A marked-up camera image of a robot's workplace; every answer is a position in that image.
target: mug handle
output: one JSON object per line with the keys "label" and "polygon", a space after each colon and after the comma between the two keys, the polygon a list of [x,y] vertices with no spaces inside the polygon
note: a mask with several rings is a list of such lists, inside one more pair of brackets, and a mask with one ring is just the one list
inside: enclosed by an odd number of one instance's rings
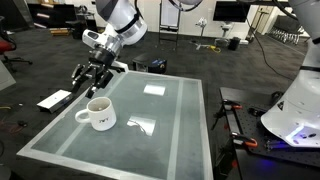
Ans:
{"label": "mug handle", "polygon": [[80,118],[80,116],[85,113],[88,113],[87,109],[83,109],[83,110],[77,112],[75,115],[76,121],[78,121],[79,123],[89,123],[90,118],[85,118],[85,119]]}

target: glass table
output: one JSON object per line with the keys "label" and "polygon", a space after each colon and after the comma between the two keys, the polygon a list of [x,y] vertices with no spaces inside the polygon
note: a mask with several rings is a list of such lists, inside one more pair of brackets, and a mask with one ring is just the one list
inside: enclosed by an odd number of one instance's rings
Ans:
{"label": "glass table", "polygon": [[201,81],[114,74],[93,97],[112,100],[111,129],[75,121],[83,93],[18,155],[114,179],[213,179]]}

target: office chair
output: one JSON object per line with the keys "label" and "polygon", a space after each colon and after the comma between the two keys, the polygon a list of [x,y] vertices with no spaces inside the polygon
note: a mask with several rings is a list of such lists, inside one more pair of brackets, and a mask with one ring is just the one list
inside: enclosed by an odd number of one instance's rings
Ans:
{"label": "office chair", "polygon": [[8,65],[9,70],[12,72],[16,72],[16,70],[12,67],[12,62],[23,62],[23,63],[28,63],[32,64],[31,61],[26,61],[22,59],[21,57],[16,57],[16,58],[8,58],[4,53],[8,51],[14,51],[17,49],[17,44],[16,42],[9,37],[7,32],[3,28],[3,22],[4,22],[4,17],[0,16],[0,37],[3,40],[0,40],[0,55],[4,56],[4,60],[2,60],[3,63],[6,63]]}

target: mug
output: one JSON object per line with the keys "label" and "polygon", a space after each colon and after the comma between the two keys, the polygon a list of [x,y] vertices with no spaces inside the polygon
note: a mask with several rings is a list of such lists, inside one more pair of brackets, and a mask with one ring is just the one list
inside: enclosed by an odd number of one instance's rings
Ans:
{"label": "mug", "polygon": [[[81,115],[88,114],[89,118],[80,118]],[[110,129],[117,121],[112,102],[107,97],[98,97],[87,104],[87,108],[76,113],[76,121],[79,123],[90,123],[97,131]]]}

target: monitor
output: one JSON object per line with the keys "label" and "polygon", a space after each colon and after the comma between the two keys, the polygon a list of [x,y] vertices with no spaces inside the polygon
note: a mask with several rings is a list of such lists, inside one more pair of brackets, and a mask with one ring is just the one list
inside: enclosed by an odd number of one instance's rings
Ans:
{"label": "monitor", "polygon": [[227,22],[246,22],[249,9],[250,5],[245,3],[217,1],[213,20]]}

